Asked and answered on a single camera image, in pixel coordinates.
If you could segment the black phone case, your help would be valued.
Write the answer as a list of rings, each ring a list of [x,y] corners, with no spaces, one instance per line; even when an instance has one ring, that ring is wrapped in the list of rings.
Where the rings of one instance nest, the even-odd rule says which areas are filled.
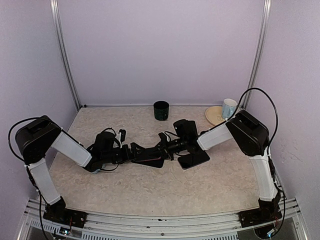
[[[147,159],[147,160],[140,160],[140,161],[132,160],[131,162],[134,164],[139,164],[139,165],[160,169],[163,167],[165,160],[160,157],[158,159]]]

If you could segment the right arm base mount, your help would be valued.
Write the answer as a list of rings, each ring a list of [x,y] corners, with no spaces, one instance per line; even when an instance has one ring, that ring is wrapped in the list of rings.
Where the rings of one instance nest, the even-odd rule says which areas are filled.
[[[270,211],[267,208],[255,208],[238,213],[242,228],[260,225],[275,221],[276,218],[281,219],[282,213],[280,210]]]

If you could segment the pink phone case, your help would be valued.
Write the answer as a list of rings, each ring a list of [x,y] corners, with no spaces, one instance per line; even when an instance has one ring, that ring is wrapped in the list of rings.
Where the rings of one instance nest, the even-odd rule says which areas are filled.
[[[191,138],[198,136],[196,122],[194,120],[186,120],[184,123],[185,134]]]

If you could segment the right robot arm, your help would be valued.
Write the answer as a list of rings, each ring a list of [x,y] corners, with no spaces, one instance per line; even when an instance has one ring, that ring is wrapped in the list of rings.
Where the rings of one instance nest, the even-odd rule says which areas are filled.
[[[158,145],[143,151],[148,161],[173,159],[174,154],[187,151],[186,155],[178,157],[180,166],[186,170],[209,161],[207,150],[233,139],[242,153],[249,157],[257,178],[259,203],[263,205],[257,208],[256,218],[266,222],[275,214],[272,203],[278,202],[281,194],[273,181],[269,131],[264,124],[247,111],[240,110],[235,116],[202,133],[198,133],[193,120],[181,119],[173,126],[177,139],[167,141],[165,134],[160,133]]]

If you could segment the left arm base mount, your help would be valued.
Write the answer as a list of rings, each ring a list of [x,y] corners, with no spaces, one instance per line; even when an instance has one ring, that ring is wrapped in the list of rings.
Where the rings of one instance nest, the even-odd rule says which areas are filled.
[[[52,221],[54,223],[66,225],[69,227],[76,227],[83,229],[87,220],[88,214],[84,211],[78,211],[73,209],[64,209],[62,215],[57,216],[46,210],[43,214],[45,220]]]

